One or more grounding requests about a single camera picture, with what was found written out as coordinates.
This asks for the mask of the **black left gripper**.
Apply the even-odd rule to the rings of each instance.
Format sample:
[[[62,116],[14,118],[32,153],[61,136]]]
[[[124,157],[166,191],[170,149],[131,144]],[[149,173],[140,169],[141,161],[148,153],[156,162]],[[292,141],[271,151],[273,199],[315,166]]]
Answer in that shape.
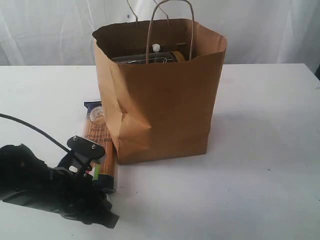
[[[65,155],[57,166],[48,168],[47,211],[77,218],[87,225],[114,229],[119,216],[112,212],[107,195],[86,172],[91,161],[97,164],[105,161],[105,148],[77,135],[67,140],[67,146],[73,152]]]

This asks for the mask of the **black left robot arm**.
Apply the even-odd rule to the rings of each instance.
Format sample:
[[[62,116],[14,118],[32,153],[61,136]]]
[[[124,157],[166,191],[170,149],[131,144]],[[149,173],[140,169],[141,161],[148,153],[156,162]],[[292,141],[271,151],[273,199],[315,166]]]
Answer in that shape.
[[[91,162],[105,156],[104,147],[79,136],[67,145],[67,154],[56,167],[49,167],[24,144],[1,147],[0,200],[113,229],[119,216],[89,174]]]

